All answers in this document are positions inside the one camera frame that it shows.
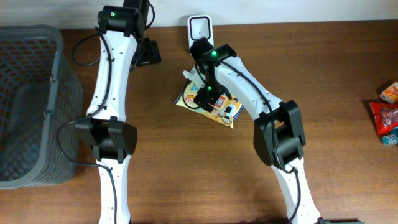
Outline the small orange snack packet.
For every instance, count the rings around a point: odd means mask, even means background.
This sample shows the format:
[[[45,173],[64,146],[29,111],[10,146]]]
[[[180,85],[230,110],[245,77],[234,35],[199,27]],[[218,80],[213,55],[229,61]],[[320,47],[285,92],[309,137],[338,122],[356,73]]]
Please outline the small orange snack packet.
[[[385,90],[383,90],[379,97],[390,104],[396,104],[398,101],[397,87],[398,83],[394,82],[393,84],[389,85]]]

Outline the blue mouthwash bottle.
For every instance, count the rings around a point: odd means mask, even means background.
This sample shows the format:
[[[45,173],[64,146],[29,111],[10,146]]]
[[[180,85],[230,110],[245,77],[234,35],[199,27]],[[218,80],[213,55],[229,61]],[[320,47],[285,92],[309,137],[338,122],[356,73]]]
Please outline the blue mouthwash bottle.
[[[385,146],[397,145],[397,142],[397,128],[394,128],[389,135],[382,137],[382,143]]]

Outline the red snack bag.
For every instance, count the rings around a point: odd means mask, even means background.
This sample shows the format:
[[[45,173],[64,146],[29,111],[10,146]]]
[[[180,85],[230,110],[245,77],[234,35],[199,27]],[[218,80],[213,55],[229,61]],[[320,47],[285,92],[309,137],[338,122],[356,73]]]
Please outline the red snack bag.
[[[370,102],[377,134],[382,136],[397,127],[397,104]]]

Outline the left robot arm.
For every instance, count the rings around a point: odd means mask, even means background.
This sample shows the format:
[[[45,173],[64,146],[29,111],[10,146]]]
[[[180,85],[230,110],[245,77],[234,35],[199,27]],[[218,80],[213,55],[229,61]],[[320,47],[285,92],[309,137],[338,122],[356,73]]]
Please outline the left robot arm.
[[[75,129],[99,169],[100,223],[131,222],[127,180],[137,129],[126,122],[125,100],[129,74],[161,61],[157,42],[144,35],[154,21],[148,16],[154,14],[148,0],[124,1],[121,7],[105,6],[98,13],[101,54],[95,92],[86,117],[75,123]]]

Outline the yellow snack bag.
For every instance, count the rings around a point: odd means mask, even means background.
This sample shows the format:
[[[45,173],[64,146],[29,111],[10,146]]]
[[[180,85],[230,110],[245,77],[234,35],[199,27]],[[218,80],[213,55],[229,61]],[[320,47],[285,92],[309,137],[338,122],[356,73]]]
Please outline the yellow snack bag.
[[[240,112],[244,109],[239,99],[231,93],[232,99],[229,100],[226,95],[221,95],[215,103],[212,112],[207,112],[194,103],[194,97],[202,86],[194,84],[190,80],[186,80],[184,88],[178,98],[175,100],[177,106],[184,107],[196,113],[199,113],[207,118],[210,118],[225,126],[234,128],[234,120],[239,116]]]

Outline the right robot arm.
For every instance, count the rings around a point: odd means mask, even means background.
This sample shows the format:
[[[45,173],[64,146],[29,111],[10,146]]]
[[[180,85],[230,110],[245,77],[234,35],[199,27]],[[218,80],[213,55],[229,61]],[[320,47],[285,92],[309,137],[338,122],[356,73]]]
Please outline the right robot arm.
[[[202,37],[190,46],[190,55],[195,65],[185,76],[199,87],[194,103],[209,111],[221,95],[237,98],[254,121],[254,149],[277,177],[289,223],[320,223],[305,176],[306,140],[298,104],[264,88],[228,44],[213,47]]]

